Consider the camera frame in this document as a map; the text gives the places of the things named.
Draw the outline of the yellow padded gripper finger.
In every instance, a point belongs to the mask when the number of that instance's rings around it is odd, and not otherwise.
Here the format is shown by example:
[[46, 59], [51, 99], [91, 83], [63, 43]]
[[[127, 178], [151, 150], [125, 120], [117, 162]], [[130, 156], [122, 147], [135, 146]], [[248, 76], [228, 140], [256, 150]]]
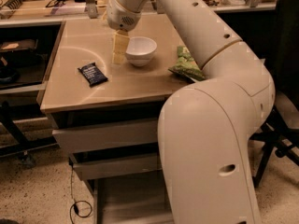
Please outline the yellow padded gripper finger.
[[122, 64], [130, 37], [126, 31], [118, 30], [113, 35], [112, 62]]

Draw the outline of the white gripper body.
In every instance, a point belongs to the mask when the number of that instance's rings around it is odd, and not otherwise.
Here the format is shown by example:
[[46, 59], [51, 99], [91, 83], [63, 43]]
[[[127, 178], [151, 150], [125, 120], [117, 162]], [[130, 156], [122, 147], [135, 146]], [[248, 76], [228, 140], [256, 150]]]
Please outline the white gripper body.
[[114, 30], [132, 31], [140, 18], [140, 12], [124, 8], [117, 0], [109, 0], [107, 3], [107, 23]]

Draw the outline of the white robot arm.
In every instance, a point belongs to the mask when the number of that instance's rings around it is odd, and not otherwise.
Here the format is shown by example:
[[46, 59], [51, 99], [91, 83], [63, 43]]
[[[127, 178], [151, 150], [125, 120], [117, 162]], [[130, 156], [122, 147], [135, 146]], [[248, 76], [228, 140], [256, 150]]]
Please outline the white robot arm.
[[[110, 0], [109, 26], [131, 30], [146, 1]], [[158, 1], [206, 77], [174, 92], [158, 121], [175, 224], [262, 224], [248, 141], [274, 105], [273, 79], [202, 0]]]

